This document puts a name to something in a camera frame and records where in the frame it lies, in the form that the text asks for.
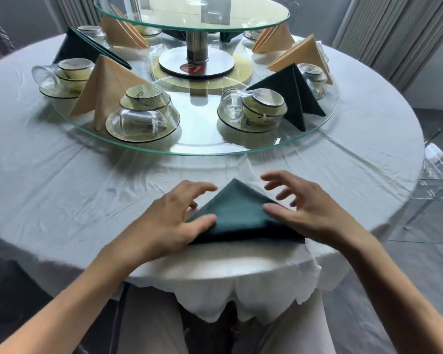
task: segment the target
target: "folded napkin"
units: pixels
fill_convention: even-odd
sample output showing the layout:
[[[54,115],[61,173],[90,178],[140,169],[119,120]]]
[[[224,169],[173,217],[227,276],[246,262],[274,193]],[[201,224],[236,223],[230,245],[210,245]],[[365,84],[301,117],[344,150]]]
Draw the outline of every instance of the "folded napkin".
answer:
[[[282,95],[287,104],[287,113],[284,119],[301,132],[306,131],[304,113],[316,114],[321,117],[326,115],[295,64],[249,86],[247,90],[257,88],[271,89]]]
[[[189,220],[207,214],[217,215],[216,224],[200,234],[192,244],[255,239],[305,243],[303,236],[263,211],[263,205],[268,202],[276,203],[240,180],[231,180]]]
[[[220,41],[224,43],[230,42],[237,35],[241,35],[242,32],[220,32]]]
[[[254,53],[284,51],[292,47],[294,38],[286,23],[264,30],[253,46]]]
[[[135,49],[148,47],[148,43],[143,36],[128,22],[104,15],[100,27],[105,31],[108,41],[113,46]]]
[[[94,128],[99,131],[105,126],[107,117],[118,108],[126,90],[140,84],[150,83],[110,58],[100,56],[70,115],[74,117],[95,110]]]
[[[299,63],[309,63],[311,65],[320,67],[328,77],[326,83],[333,84],[333,79],[330,75],[330,67],[321,55],[313,35],[308,36],[301,43],[295,45],[286,53],[274,59],[274,61],[268,65],[267,68],[273,72],[278,72],[292,63],[297,65]]]
[[[185,31],[177,31],[174,29],[167,29],[167,30],[162,30],[162,33],[165,33],[166,35],[172,36],[174,38],[177,38],[180,41],[186,41],[186,32]]]
[[[131,69],[131,66],[124,59],[110,52],[78,29],[71,27],[67,30],[65,40],[53,63],[58,63],[63,59],[90,59],[95,63],[100,55],[104,55],[125,68]]]

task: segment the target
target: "metal pole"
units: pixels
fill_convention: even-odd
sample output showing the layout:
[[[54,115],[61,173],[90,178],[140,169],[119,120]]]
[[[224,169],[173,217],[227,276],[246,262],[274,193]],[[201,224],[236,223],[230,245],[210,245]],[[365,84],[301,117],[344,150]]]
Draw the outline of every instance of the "metal pole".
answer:
[[[187,60],[191,63],[208,60],[207,33],[186,31]]]

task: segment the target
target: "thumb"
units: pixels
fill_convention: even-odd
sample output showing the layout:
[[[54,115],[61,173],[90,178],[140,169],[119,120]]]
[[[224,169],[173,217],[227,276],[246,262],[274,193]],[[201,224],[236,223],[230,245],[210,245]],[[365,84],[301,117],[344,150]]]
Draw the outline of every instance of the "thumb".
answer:
[[[217,222],[216,215],[204,215],[192,222],[183,224],[184,230],[196,238],[202,232],[205,232]]]
[[[296,211],[290,210],[279,204],[267,203],[263,205],[263,210],[272,218],[282,222],[293,222]]]

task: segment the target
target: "thigh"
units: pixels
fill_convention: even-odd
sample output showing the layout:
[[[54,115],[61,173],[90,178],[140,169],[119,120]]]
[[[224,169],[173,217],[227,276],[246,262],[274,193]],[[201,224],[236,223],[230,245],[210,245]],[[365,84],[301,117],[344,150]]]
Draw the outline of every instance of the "thigh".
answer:
[[[153,287],[129,288],[118,354],[188,354],[173,293]]]
[[[335,354],[320,291],[301,305],[294,302],[266,331],[255,353]]]

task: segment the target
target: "round metal base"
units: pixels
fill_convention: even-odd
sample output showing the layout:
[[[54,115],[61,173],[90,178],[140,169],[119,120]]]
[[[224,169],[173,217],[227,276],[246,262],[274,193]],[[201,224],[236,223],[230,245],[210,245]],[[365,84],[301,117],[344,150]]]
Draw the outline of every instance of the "round metal base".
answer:
[[[208,60],[193,63],[187,60],[187,48],[172,48],[159,57],[159,65],[171,74],[183,77],[215,77],[233,69],[235,61],[228,53],[216,48],[208,49]]]

